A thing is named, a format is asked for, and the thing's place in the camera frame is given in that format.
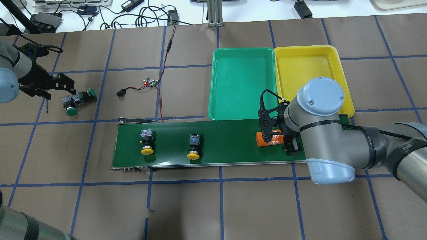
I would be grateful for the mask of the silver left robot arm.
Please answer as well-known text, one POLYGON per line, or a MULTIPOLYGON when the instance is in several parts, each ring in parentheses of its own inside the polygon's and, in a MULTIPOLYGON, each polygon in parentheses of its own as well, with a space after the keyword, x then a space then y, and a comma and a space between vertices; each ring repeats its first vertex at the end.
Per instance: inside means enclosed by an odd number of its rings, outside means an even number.
POLYGON ((63 73, 52 76, 37 62, 38 57, 48 55, 49 51, 61 53, 54 45, 27 43, 21 47, 0 41, 0 100, 12 102, 20 91, 34 97, 51 100, 48 90, 67 91, 75 95, 74 81, 63 73))

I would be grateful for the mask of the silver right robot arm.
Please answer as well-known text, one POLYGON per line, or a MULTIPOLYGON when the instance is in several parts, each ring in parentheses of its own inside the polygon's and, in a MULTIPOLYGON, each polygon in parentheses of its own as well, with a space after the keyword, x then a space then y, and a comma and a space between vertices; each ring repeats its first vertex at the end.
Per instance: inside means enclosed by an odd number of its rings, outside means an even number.
POLYGON ((299 89, 292 101, 277 94, 280 102, 270 110, 260 95, 258 110, 262 138, 270 142, 273 128, 284 137, 288 155, 304 150, 305 163, 314 184, 340 184, 354 181, 357 169, 381 166, 426 201, 426 126, 396 122, 385 127, 345 125, 339 109, 345 94, 335 80, 316 77, 299 89))

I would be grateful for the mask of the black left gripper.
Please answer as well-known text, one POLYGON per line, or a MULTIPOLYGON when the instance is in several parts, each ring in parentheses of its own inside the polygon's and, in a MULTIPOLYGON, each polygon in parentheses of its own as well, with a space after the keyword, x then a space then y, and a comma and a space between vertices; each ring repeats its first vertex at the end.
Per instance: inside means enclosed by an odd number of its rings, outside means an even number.
POLYGON ((19 90, 31 97, 43 97, 51 100, 48 90, 67 91, 76 95, 75 81, 63 73, 56 76, 49 73, 37 63, 33 63, 29 72, 18 78, 19 90))

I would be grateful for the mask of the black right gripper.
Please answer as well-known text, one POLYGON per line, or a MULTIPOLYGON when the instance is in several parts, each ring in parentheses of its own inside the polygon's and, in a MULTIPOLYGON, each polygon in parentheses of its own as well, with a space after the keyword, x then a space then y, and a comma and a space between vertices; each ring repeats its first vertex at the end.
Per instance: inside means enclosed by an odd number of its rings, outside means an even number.
POLYGON ((267 140, 268 135, 283 135, 286 156, 294 156, 302 152, 302 146, 298 142, 300 134, 290 129, 284 121, 286 117, 284 111, 289 104, 290 102, 281 102, 277 107, 268 110, 265 108, 265 103, 260 102, 258 125, 266 142, 270 141, 267 140))

